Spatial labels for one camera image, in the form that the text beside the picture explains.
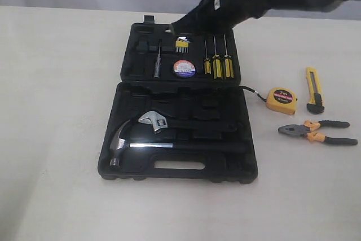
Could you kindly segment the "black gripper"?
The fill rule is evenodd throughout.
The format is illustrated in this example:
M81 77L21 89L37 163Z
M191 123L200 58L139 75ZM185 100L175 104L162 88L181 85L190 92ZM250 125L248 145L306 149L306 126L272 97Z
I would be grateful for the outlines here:
M270 9L268 0L202 0L197 8L170 24L172 34L223 34L235 25L260 18Z

